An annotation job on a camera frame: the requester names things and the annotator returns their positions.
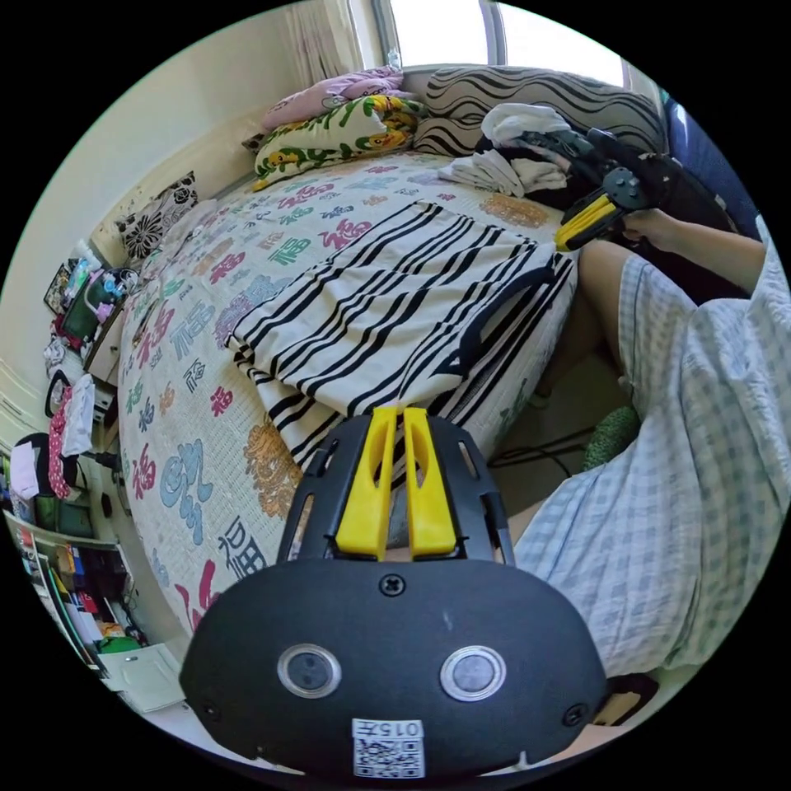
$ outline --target knee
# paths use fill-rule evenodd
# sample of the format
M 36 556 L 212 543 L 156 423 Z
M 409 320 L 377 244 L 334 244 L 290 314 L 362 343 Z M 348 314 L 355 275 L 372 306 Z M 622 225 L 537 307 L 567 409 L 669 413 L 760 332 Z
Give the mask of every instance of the knee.
M 579 288 L 594 301 L 602 291 L 620 288 L 620 277 L 630 255 L 629 250 L 611 241 L 588 242 L 580 250 L 577 263 Z

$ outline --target window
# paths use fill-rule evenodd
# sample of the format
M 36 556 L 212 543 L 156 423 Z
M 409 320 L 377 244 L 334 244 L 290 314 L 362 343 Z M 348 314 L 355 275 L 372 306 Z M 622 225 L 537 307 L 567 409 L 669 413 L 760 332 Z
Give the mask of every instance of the window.
M 504 3 L 498 9 L 508 66 L 553 68 L 623 87 L 623 61 L 611 49 L 544 16 Z
M 621 57 L 582 33 L 489 0 L 372 0 L 385 53 L 401 65 L 491 63 L 572 72 L 622 87 Z
M 402 66 L 489 62 L 479 0 L 390 0 L 390 6 Z

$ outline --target zebra print pillow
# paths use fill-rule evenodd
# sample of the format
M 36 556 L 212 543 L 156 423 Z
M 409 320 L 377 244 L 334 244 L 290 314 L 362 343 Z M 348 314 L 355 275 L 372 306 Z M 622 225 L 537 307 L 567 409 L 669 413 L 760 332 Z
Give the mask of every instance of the zebra print pillow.
M 667 152 L 664 118 L 646 97 L 575 74 L 514 66 L 438 69 L 428 80 L 429 117 L 418 125 L 417 151 L 468 157 L 480 138 L 480 122 L 506 101 L 553 107 L 585 134 L 612 132 L 641 151 Z

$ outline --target white curtain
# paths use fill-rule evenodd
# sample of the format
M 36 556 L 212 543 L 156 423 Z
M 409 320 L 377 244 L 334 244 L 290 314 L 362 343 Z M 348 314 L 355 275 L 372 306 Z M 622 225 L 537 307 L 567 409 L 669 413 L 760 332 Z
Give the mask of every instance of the white curtain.
M 627 91 L 634 91 L 642 96 L 649 98 L 657 108 L 657 111 L 662 115 L 662 91 L 654 82 L 651 77 L 646 77 L 638 68 L 635 68 L 631 63 L 623 61 L 624 64 L 624 88 Z
M 302 88 L 363 68 L 349 0 L 300 0 L 283 12 Z

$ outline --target patterned bedspread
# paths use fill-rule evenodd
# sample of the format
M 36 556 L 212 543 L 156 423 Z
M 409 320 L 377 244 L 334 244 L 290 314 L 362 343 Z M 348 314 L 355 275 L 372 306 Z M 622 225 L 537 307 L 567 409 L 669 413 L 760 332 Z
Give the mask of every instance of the patterned bedspread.
M 189 633 L 220 592 L 274 562 L 301 475 L 255 386 L 224 346 L 234 325 L 416 199 L 552 240 L 560 212 L 443 181 L 436 170 L 447 163 L 402 152 L 311 171 L 255 193 L 251 178 L 218 201 L 197 236 L 147 262 L 143 275 L 152 279 L 125 307 L 121 451 L 136 529 Z M 497 399 L 488 398 L 485 414 L 475 416 L 484 454 L 532 392 L 575 284 L 569 267 L 551 310 L 536 317 L 510 376 L 498 384 Z

